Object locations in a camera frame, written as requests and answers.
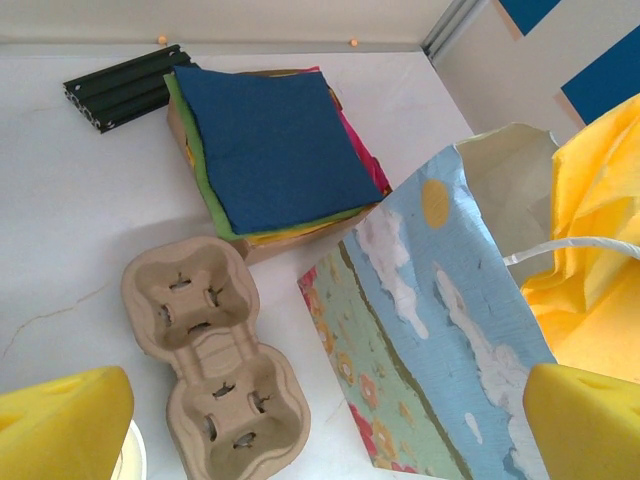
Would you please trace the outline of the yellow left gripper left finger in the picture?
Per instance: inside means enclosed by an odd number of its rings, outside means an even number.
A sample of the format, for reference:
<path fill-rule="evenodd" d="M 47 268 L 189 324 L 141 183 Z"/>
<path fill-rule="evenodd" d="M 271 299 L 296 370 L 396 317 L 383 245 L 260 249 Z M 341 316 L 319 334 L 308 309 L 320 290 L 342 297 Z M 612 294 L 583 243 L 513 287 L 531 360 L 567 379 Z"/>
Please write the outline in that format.
<path fill-rule="evenodd" d="M 125 371 L 101 367 L 1 395 L 3 479 L 109 479 L 134 412 Z"/>

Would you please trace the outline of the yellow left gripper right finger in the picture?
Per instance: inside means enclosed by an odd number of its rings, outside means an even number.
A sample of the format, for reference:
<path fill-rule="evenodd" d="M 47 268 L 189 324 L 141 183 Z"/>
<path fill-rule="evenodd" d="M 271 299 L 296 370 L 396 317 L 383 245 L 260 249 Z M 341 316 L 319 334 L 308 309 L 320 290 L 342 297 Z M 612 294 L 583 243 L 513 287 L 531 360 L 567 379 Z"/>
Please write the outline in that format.
<path fill-rule="evenodd" d="M 637 383 L 538 364 L 523 405 L 552 479 L 639 478 Z"/>

